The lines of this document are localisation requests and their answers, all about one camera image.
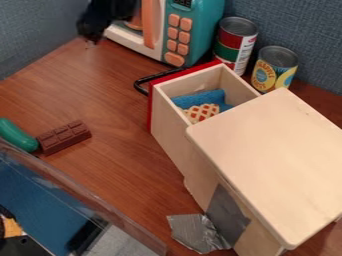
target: yellow can label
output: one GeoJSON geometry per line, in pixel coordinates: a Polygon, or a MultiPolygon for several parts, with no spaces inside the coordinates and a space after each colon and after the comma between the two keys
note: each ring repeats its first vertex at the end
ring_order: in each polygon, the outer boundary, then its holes
{"type": "Polygon", "coordinates": [[[293,77],[296,74],[296,71],[297,71],[297,67],[294,67],[286,71],[284,74],[280,75],[276,82],[275,88],[276,89],[281,88],[281,87],[289,88],[293,80],[293,77]]]}
{"type": "Polygon", "coordinates": [[[274,87],[277,75],[267,62],[258,60],[252,75],[252,85],[261,92],[267,92],[274,87]]]}

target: black handle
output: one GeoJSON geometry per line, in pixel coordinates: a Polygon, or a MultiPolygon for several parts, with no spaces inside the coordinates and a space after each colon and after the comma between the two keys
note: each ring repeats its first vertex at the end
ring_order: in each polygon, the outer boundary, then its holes
{"type": "Polygon", "coordinates": [[[144,83],[147,83],[147,82],[150,82],[154,79],[158,79],[158,78],[161,78],[163,76],[168,76],[168,75],[172,75],[174,73],[177,73],[177,72],[180,72],[180,71],[183,71],[185,70],[186,68],[176,68],[176,69],[171,69],[171,70],[168,70],[168,71],[164,71],[164,72],[161,72],[161,73],[158,73],[158,74],[155,74],[155,75],[151,75],[151,76],[146,76],[146,77],[143,77],[137,81],[134,82],[134,88],[140,92],[141,94],[144,94],[145,96],[148,96],[150,94],[150,92],[143,88],[141,85],[144,84],[144,83]]]}

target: gray fabric wall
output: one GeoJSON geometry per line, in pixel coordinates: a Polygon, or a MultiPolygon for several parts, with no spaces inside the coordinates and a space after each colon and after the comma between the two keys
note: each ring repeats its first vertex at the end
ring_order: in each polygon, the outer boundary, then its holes
{"type": "Polygon", "coordinates": [[[76,36],[87,0],[0,0],[0,79],[76,36]]]}
{"type": "Polygon", "coordinates": [[[256,49],[281,45],[300,58],[297,77],[342,95],[341,0],[227,0],[227,15],[254,21],[256,49]]]}

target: wooden box lid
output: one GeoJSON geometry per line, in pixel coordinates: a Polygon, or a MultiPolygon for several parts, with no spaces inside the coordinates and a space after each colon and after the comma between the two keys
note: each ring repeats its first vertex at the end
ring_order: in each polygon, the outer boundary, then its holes
{"type": "Polygon", "coordinates": [[[287,89],[204,122],[187,136],[286,249],[342,213],[342,132],[287,89]]]}

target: red can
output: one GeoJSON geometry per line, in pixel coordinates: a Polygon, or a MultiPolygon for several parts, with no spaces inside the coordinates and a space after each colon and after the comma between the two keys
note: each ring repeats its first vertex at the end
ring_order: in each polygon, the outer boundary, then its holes
{"type": "Polygon", "coordinates": [[[219,36],[214,47],[216,58],[222,60],[238,75],[243,75],[257,39],[257,26],[241,17],[221,20],[219,36]]]}

